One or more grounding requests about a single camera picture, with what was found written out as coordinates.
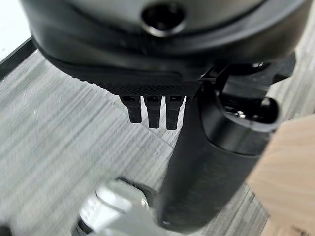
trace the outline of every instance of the wood grain surface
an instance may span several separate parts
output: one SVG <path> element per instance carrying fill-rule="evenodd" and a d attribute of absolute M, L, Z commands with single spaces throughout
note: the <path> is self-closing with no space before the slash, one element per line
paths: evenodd
<path fill-rule="evenodd" d="M 248 184 L 273 222 L 315 234 L 315 115 L 281 126 Z"/>

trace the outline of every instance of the floor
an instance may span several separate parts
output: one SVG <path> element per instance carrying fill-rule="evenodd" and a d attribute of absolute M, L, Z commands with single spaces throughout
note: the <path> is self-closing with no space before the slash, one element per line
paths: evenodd
<path fill-rule="evenodd" d="M 314 29 L 312 14 L 295 75 L 270 91 L 284 119 L 315 110 Z M 82 201 L 101 182 L 124 174 L 157 189 L 179 131 L 166 131 L 165 107 L 159 130 L 147 128 L 144 109 L 143 117 L 130 124 L 116 96 L 65 75 L 35 52 L 0 82 L 0 222 L 16 236 L 69 236 Z M 267 219 L 244 184 L 194 235 L 258 236 Z"/>

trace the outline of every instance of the metal screw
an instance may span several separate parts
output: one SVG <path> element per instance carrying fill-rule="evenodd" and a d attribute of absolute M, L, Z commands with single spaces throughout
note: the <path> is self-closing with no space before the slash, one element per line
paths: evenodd
<path fill-rule="evenodd" d="M 238 111 L 238 112 L 237 112 L 237 116 L 238 116 L 239 118 L 241 118 L 241 119 L 245 119 L 245 118 L 246 118 L 246 115 L 245 115 L 244 112 L 242 112 L 242 111 Z"/>
<path fill-rule="evenodd" d="M 253 67 L 253 68 L 259 68 L 259 67 L 262 67 L 263 65 L 264 65 L 263 62 L 261 62 L 261 63 L 255 63 L 255 64 L 252 65 L 252 67 Z"/>

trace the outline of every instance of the black plastic bracket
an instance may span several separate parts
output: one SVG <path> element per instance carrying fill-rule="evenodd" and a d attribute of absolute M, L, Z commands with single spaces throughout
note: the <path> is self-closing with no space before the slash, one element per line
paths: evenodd
<path fill-rule="evenodd" d="M 185 97 L 170 96 L 166 97 L 166 128 L 176 130 L 178 123 L 179 110 Z"/>
<path fill-rule="evenodd" d="M 140 97 L 121 96 L 122 103 L 128 108 L 131 123 L 141 123 L 141 99 Z"/>
<path fill-rule="evenodd" d="M 158 129 L 162 97 L 144 97 L 144 103 L 148 110 L 149 128 Z"/>

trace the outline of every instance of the wooden board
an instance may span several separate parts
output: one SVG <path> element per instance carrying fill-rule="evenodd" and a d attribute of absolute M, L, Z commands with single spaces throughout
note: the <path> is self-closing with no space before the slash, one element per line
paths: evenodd
<path fill-rule="evenodd" d="M 301 236 L 299 230 L 295 230 L 290 227 L 281 227 L 274 223 L 272 220 L 269 220 L 261 234 L 261 236 Z"/>
<path fill-rule="evenodd" d="M 315 116 L 284 123 L 248 184 L 273 222 L 315 235 Z"/>

